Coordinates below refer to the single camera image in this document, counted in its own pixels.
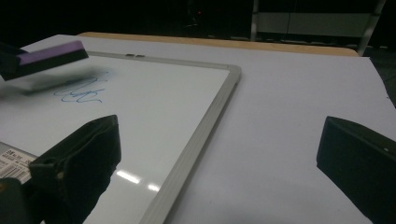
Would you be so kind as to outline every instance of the white table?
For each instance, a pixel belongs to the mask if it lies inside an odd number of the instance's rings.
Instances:
[[[396,139],[395,109],[368,58],[69,35],[26,49],[74,39],[86,50],[242,67],[241,81],[166,223],[371,223],[316,166],[327,116]],[[120,217],[120,223],[128,220]]]

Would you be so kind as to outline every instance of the dark background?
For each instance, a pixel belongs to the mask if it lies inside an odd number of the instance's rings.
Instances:
[[[260,1],[260,12],[367,13],[376,0]],[[253,0],[84,2],[3,0],[0,42],[22,47],[52,35],[108,32],[249,40]],[[394,49],[396,1],[388,0],[370,44]]]

